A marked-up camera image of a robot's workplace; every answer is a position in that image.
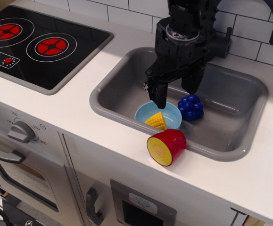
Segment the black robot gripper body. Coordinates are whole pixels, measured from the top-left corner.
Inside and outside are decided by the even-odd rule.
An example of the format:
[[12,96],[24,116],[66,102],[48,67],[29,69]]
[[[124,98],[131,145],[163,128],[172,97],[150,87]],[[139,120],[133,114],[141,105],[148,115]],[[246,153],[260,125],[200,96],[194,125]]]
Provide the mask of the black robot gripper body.
[[147,81],[169,84],[182,79],[191,68],[206,67],[210,54],[208,44],[215,36],[213,25],[214,18],[208,17],[161,19],[156,26],[157,58],[145,71]]

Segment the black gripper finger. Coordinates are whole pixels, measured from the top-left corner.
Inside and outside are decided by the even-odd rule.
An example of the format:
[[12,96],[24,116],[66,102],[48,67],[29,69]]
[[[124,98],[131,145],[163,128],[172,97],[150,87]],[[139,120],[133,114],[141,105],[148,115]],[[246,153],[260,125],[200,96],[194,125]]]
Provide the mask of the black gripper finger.
[[168,84],[158,81],[147,81],[148,94],[157,108],[164,109],[166,106]]
[[193,95],[197,92],[204,76],[205,67],[189,69],[182,77],[181,87]]

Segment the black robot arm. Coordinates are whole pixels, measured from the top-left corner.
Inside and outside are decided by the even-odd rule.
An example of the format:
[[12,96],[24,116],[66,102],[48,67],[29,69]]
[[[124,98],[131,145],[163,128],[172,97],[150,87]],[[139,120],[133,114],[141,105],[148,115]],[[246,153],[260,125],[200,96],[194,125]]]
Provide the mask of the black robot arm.
[[168,84],[178,79],[189,94],[195,94],[204,76],[207,47],[217,3],[214,0],[170,0],[169,17],[157,23],[155,62],[145,71],[150,100],[165,108]]

